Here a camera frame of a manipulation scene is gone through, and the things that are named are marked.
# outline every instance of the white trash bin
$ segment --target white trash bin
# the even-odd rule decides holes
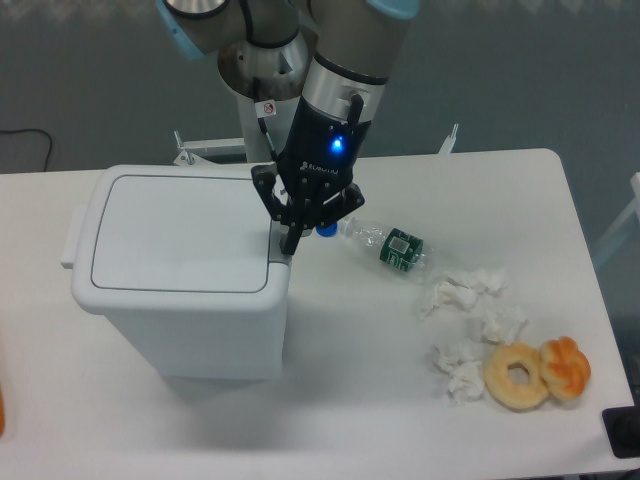
[[[249,172],[118,166],[98,181],[72,294],[162,375],[282,369],[290,258]]]

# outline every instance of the gray wall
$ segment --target gray wall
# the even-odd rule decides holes
[[[183,60],[153,2],[64,20],[41,3],[0,3],[0,129],[51,132],[53,170],[168,164],[174,129],[240,136],[214,59]],[[550,148],[595,241],[640,171],[638,3],[424,0],[363,155],[433,153],[454,122],[457,151]],[[45,153],[41,138],[0,136],[0,172],[38,170]],[[600,275],[615,317],[640,315],[638,238]]]

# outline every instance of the blue bottle cap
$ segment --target blue bottle cap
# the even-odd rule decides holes
[[[338,231],[337,223],[332,223],[326,228],[316,227],[316,232],[318,232],[318,235],[322,237],[333,237],[337,231]]]

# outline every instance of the white tissue paper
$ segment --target white tissue paper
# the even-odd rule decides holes
[[[482,323],[482,337],[492,343],[512,344],[527,317],[520,308],[487,310]]]
[[[447,280],[453,285],[494,296],[507,287],[507,275],[504,269],[447,272]]]
[[[449,393],[456,405],[478,400],[484,392],[482,362],[464,362],[449,374]]]
[[[434,363],[446,373],[453,372],[462,363],[481,360],[484,355],[483,345],[468,338],[456,343],[434,345],[434,349],[438,354]]]
[[[420,318],[425,320],[440,305],[454,305],[468,312],[477,302],[478,294],[474,290],[443,280],[425,295]]]

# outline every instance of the blue led light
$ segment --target blue led light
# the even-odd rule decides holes
[[[344,151],[344,143],[342,137],[337,137],[331,142],[331,153],[339,155]]]

